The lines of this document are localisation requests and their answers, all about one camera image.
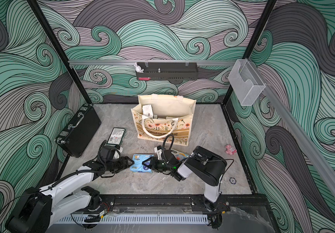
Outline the blue dog tissue pack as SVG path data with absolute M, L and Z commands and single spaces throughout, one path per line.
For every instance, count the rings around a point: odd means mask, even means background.
M 130 171 L 136 173 L 153 173 L 153 171 L 142 171 L 142 162 L 150 157 L 154 156 L 153 154 L 134 154 L 132 160 L 134 165 L 130 166 Z

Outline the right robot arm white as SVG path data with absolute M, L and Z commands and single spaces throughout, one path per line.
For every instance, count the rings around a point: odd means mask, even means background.
M 166 173 L 177 181 L 183 181 L 195 174 L 205 183 L 204 197 L 211 203 L 219 199 L 220 183 L 226 172 L 227 160 L 223 157 L 197 146 L 191 155 L 181 155 L 173 149 L 157 148 L 158 156 L 150 157 L 142 165 L 158 173 Z

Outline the green tissue pack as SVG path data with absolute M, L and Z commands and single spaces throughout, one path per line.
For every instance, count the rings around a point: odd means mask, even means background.
M 123 138 L 125 136 L 126 129 L 124 128 L 113 128 L 112 132 L 108 138 L 107 144 L 108 145 L 121 145 Z

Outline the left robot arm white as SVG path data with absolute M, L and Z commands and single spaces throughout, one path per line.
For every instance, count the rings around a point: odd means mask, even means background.
M 58 220 L 81 209 L 99 211 L 100 215 L 95 218 L 99 220 L 105 211 L 110 210 L 110 205 L 88 183 L 108 171 L 113 177 L 133 164 L 127 156 L 106 162 L 90 160 L 56 182 L 29 188 L 16 203 L 5 228 L 11 233 L 44 233 Z

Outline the elephant print tissue pack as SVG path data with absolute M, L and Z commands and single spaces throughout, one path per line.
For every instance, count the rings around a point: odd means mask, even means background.
M 190 156 L 189 154 L 186 154 L 186 153 L 183 153 L 181 151 L 174 150 L 174 149 L 171 150 L 171 153 L 175 156 L 175 158 L 178 161 L 182 161 L 182 160 L 184 160 L 184 159 L 186 159 Z

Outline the floral canvas tote bag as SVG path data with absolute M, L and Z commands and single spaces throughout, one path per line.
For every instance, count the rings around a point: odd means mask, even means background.
M 174 143 L 188 146 L 193 128 L 196 100 L 173 95 L 139 95 L 138 105 L 131 109 L 137 138 L 162 142 L 168 135 L 174 135 Z M 142 113 L 142 106 L 150 104 L 154 117 Z

